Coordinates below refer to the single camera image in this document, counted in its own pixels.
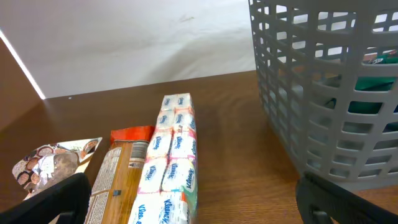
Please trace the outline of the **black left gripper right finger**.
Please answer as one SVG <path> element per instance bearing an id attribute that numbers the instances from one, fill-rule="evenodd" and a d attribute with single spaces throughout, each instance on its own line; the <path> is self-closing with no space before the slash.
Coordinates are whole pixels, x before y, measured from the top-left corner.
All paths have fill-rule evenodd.
<path id="1" fill-rule="evenodd" d="M 297 208 L 305 224 L 397 224 L 397 215 L 312 173 L 295 188 Z"/>

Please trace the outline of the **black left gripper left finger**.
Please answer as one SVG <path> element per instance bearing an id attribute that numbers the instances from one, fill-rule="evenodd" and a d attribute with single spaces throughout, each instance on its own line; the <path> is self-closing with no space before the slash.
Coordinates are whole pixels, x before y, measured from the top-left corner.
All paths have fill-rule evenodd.
<path id="1" fill-rule="evenodd" d="M 84 173 L 74 174 L 1 213 L 1 223 L 84 223 L 91 185 Z"/>

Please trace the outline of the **white tissue multipack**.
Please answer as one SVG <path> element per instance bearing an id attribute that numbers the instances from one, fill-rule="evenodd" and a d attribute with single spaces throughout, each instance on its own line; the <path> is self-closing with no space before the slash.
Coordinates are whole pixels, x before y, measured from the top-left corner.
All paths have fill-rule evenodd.
<path id="1" fill-rule="evenodd" d="M 193 224 L 197 217 L 197 128 L 192 96 L 166 95 L 128 222 Z"/>

